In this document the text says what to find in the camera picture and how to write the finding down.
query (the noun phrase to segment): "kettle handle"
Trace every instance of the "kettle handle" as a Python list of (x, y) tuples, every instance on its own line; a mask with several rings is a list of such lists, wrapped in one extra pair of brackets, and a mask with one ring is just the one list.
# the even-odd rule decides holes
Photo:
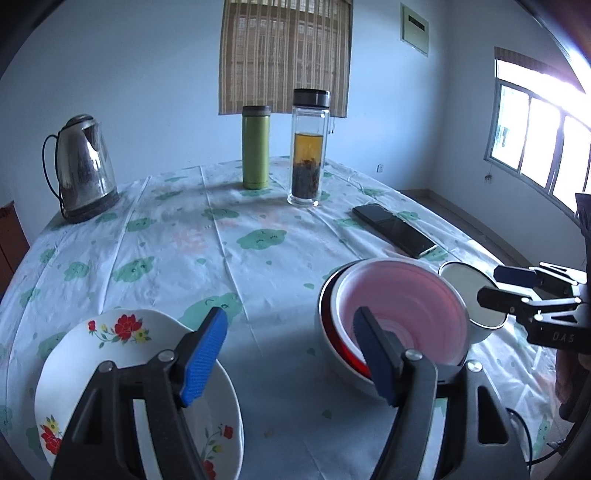
[[(41, 150), (41, 158), (43, 159), (43, 173), (45, 174), (45, 180), (46, 180), (47, 184), (49, 185), (49, 188), (51, 189), (52, 194), (56, 196), (56, 198), (60, 201), (60, 205), (61, 205), (61, 197), (56, 193), (56, 191), (51, 186), (51, 183), (49, 182), (49, 177), (47, 176), (47, 169), (45, 167), (45, 145), (47, 143), (47, 140), (49, 140), (51, 137), (54, 137), (57, 142), (57, 135), (54, 135), (54, 134), (47, 135), (47, 138), (43, 142), (43, 149)], [(56, 175), (57, 175), (57, 156), (56, 156)]]

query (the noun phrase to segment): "black phone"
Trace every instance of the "black phone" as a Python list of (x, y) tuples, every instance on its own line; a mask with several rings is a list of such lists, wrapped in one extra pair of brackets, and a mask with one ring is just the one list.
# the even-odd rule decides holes
[(415, 227), (378, 203), (355, 207), (353, 213), (413, 258), (419, 258), (437, 246)]

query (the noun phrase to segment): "floral plate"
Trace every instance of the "floral plate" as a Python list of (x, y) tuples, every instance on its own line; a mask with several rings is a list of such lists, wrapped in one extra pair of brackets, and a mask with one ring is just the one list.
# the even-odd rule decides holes
[[(111, 310), (70, 330), (47, 358), (35, 394), (35, 419), (49, 464), (53, 466), (76, 404), (101, 362), (112, 360), (119, 368), (144, 364), (158, 352), (174, 349), (189, 331), (154, 310)], [(144, 402), (134, 401), (134, 411), (146, 477), (161, 478)], [(242, 418), (219, 362), (203, 395), (184, 413), (210, 479), (236, 480), (244, 452)]]

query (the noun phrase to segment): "metal bolt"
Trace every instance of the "metal bolt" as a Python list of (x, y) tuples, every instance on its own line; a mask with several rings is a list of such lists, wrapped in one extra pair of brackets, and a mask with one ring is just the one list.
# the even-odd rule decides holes
[(99, 372), (105, 374), (113, 370), (113, 362), (106, 360), (99, 365)]
[(478, 373), (482, 370), (482, 364), (478, 360), (468, 360), (466, 366), (470, 372)]
[(174, 352), (172, 350), (162, 350), (158, 354), (158, 360), (163, 363), (172, 362), (174, 360)]
[(404, 356), (411, 362), (418, 362), (421, 358), (423, 358), (423, 354), (414, 348), (406, 350), (404, 352)]

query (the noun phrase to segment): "kettle lid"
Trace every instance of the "kettle lid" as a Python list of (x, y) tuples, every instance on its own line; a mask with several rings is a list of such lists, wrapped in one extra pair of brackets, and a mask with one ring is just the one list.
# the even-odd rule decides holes
[(83, 113), (81, 115), (73, 116), (72, 118), (70, 118), (68, 120), (68, 123), (65, 124), (65, 126), (64, 126), (64, 128), (62, 128), (62, 130), (64, 130), (65, 128), (71, 127), (72, 125), (76, 125), (76, 124), (79, 124), (81, 122), (86, 122), (88, 120), (94, 120), (94, 117), (92, 115), (88, 115), (86, 113)]

